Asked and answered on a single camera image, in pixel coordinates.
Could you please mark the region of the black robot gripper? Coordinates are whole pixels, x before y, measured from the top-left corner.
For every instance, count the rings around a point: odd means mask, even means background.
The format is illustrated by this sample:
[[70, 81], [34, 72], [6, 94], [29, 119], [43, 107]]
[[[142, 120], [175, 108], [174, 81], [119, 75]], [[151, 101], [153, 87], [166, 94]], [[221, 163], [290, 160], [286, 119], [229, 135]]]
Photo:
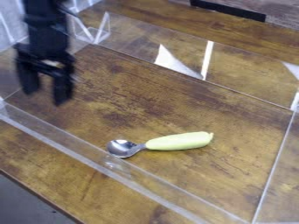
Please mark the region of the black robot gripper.
[[61, 106], [73, 97], [75, 59], [69, 53], [69, 0], [23, 0], [23, 21], [27, 24], [29, 43], [18, 43], [17, 71], [27, 95], [41, 88], [39, 74], [54, 78], [54, 103]]

